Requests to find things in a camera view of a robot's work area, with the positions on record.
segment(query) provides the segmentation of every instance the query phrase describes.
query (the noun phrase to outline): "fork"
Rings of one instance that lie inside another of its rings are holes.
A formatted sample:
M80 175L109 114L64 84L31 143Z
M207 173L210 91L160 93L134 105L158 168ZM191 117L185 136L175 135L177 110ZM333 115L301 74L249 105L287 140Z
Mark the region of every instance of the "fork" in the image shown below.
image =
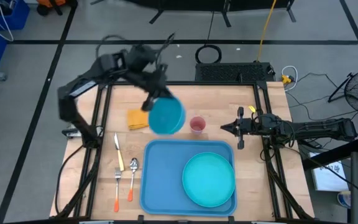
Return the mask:
M119 180L121 179L121 170L119 167L116 167L116 180L117 180L117 185L116 185L116 202L114 203L114 211L118 212L119 210L119 205L118 205L118 183Z

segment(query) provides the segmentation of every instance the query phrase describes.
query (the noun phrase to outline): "orange handle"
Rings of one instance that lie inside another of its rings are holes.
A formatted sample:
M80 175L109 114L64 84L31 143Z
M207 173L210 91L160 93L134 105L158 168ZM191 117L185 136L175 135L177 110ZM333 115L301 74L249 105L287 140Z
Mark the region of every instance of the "orange handle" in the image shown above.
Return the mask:
M119 210L118 198L116 198L116 203L114 203L114 211L118 212L118 210Z
M133 189L129 190L129 195L128 195L128 202L132 201L132 194L133 194Z

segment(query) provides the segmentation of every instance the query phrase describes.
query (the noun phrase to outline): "spoon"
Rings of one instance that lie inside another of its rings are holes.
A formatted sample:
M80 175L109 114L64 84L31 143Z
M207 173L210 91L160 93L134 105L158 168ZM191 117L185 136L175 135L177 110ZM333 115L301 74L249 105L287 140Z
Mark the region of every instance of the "spoon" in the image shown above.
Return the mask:
M132 194L133 194L133 191L134 191L135 171L137 170L137 168L139 168L139 161L136 158L132 158L130 167L131 167L131 170L132 170L132 180L131 180L131 189L129 190L129 195L128 195L128 202L132 201Z

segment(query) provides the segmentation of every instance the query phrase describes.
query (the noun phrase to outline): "knife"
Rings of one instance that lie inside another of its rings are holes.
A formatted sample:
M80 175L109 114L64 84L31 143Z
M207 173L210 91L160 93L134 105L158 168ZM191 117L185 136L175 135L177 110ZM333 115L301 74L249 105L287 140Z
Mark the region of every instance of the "knife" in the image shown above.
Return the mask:
M114 133L114 143L116 144L116 149L117 149L117 153L118 153L119 169L121 171L124 171L124 169L125 169L124 168L124 161L122 160L121 151L119 150L117 133Z

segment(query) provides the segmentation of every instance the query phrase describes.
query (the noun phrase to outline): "teal bowl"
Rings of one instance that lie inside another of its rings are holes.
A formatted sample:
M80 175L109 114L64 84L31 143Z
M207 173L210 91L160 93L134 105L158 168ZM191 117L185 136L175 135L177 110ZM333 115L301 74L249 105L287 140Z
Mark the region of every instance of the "teal bowl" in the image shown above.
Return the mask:
M155 134L175 134L185 120L185 107L178 98L158 98L149 112L149 126Z
M187 196L203 207L218 207L227 202L236 188L236 177L230 163L213 152L193 156L182 175Z

